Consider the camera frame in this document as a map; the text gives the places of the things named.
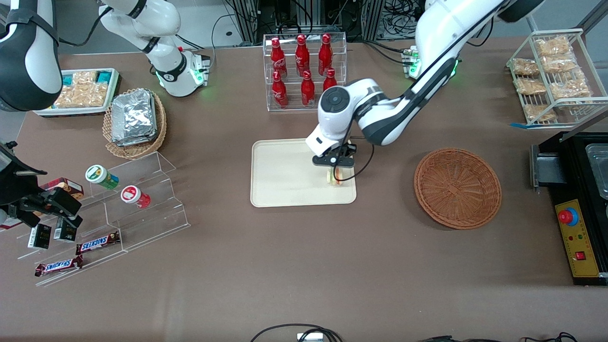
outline clear acrylic shelf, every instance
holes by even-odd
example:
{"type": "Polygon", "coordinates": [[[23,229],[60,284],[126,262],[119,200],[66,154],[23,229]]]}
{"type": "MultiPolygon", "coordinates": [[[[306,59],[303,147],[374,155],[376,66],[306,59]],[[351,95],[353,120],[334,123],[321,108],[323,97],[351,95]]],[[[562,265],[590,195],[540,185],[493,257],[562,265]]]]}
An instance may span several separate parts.
{"type": "MultiPolygon", "coordinates": [[[[316,111],[317,104],[319,103],[319,97],[323,93],[323,81],[325,76],[319,75],[319,49],[321,47],[321,34],[309,34],[306,39],[306,46],[310,52],[310,71],[313,75],[313,83],[315,90],[315,105],[312,108],[307,108],[302,105],[302,92],[300,86],[302,84],[302,78],[298,75],[295,65],[295,49],[297,48],[296,38],[299,33],[287,33],[280,35],[264,35],[264,43],[262,50],[264,54],[264,80],[266,83],[266,105],[268,111],[294,111],[294,110],[308,110],[316,111]],[[281,49],[285,53],[285,62],[287,64],[287,79],[283,80],[285,87],[287,88],[287,97],[289,98],[289,105],[285,109],[281,109],[279,105],[274,101],[272,94],[272,73],[274,68],[272,67],[271,52],[272,45],[271,39],[279,37],[281,41],[281,49]]],[[[336,70],[336,81],[338,85],[344,85],[347,78],[347,42],[346,33],[344,32],[332,32],[328,33],[331,35],[331,50],[333,51],[332,67],[336,70]]]]}
{"type": "MultiPolygon", "coordinates": [[[[169,234],[188,228],[184,205],[173,192],[167,172],[175,169],[160,153],[154,152],[140,159],[108,169],[119,177],[119,186],[105,190],[91,185],[91,197],[82,200],[79,215],[83,223],[78,228],[74,243],[52,240],[48,250],[32,250],[27,247],[29,231],[17,238],[18,259],[24,267],[30,267],[36,286],[49,286],[63,279],[82,273],[108,260],[161,239],[169,234]],[[127,185],[136,185],[151,198],[150,205],[139,209],[120,198],[120,191],[127,185]],[[83,254],[81,269],[34,277],[39,263],[57,262],[75,257],[76,244],[85,243],[113,232],[120,233],[120,242],[83,254]]],[[[41,223],[55,228],[57,218],[47,216],[41,223]]]]}

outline white tray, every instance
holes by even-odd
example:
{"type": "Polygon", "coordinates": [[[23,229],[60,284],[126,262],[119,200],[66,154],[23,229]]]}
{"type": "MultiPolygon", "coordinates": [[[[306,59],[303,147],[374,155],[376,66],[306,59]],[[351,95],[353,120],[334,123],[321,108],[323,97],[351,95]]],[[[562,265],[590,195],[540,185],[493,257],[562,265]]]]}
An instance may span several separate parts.
{"type": "Polygon", "coordinates": [[[108,92],[106,93],[106,99],[103,101],[101,107],[85,107],[85,108],[47,108],[45,110],[35,110],[34,113],[44,117],[58,117],[58,116],[82,116],[85,114],[94,113],[105,113],[106,109],[112,103],[114,93],[116,92],[116,86],[118,85],[119,73],[113,68],[99,68],[99,69],[78,69],[78,70],[61,70],[61,75],[72,75],[77,71],[109,71],[112,73],[110,81],[108,83],[108,92]]]}
{"type": "MultiPolygon", "coordinates": [[[[306,139],[262,140],[251,152],[251,204],[258,208],[348,204],[357,198],[355,179],[327,183],[328,167],[313,165],[306,139]]],[[[348,178],[353,169],[342,169],[348,178]]]]}

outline coca-cola bottle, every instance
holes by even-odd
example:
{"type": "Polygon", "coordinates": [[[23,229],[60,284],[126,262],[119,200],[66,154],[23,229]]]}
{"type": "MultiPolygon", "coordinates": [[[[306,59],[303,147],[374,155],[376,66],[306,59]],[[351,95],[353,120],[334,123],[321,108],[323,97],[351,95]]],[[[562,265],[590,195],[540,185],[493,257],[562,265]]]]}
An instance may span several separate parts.
{"type": "Polygon", "coordinates": [[[302,80],[302,104],[306,108],[314,107],[314,83],[313,83],[313,74],[310,70],[304,70],[302,73],[304,75],[304,80],[302,80]]]}
{"type": "Polygon", "coordinates": [[[281,73],[278,71],[273,72],[272,79],[272,95],[274,96],[274,101],[284,110],[287,108],[287,104],[289,104],[289,98],[287,98],[285,83],[281,80],[281,73]]]}
{"type": "Polygon", "coordinates": [[[298,75],[304,77],[304,70],[310,70],[310,52],[306,46],[306,36],[298,35],[298,47],[295,49],[295,65],[298,75]]]}
{"type": "Polygon", "coordinates": [[[325,81],[323,81],[323,91],[326,91],[327,88],[331,88],[334,85],[338,85],[338,82],[336,82],[336,70],[334,68],[328,68],[327,77],[325,77],[325,81]]]}
{"type": "Polygon", "coordinates": [[[327,69],[331,68],[333,51],[331,50],[331,36],[327,33],[321,38],[321,48],[319,49],[319,75],[325,76],[327,69]]]}
{"type": "Polygon", "coordinates": [[[270,59],[272,60],[272,68],[274,71],[278,71],[281,74],[281,78],[287,77],[287,64],[285,63],[285,53],[281,50],[281,42],[278,37],[274,37],[272,40],[272,52],[270,59]]]}

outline woven basket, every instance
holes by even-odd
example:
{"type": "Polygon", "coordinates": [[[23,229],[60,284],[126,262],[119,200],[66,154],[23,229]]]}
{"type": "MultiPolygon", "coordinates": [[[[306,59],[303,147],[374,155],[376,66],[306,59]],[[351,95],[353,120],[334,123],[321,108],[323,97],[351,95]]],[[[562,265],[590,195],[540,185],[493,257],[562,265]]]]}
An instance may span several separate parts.
{"type": "MultiPolygon", "coordinates": [[[[131,94],[136,89],[131,89],[124,94],[131,94]]],[[[103,137],[109,141],[106,144],[106,148],[116,157],[126,159],[137,159],[139,157],[149,155],[152,152],[157,151],[162,143],[165,141],[165,135],[167,134],[167,115],[165,114],[165,107],[162,106],[161,100],[158,95],[154,94],[154,105],[156,110],[156,125],[158,127],[158,137],[156,140],[151,142],[144,142],[143,144],[131,145],[126,147],[116,146],[112,142],[112,106],[106,110],[103,116],[103,137]]]]}
{"type": "Polygon", "coordinates": [[[416,168],[418,202],[435,221],[455,229],[479,228],[498,213],[502,190],[493,169],[477,155],[444,148],[416,168]]]}

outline red emergency stop button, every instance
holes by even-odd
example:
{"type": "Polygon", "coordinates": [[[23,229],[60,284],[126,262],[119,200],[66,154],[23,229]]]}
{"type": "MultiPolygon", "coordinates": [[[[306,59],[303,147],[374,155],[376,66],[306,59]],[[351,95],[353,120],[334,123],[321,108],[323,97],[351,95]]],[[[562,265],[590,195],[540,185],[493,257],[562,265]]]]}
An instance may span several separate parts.
{"type": "Polygon", "coordinates": [[[566,208],[558,213],[558,220],[565,225],[576,226],[578,213],[574,208],[566,208]]]}

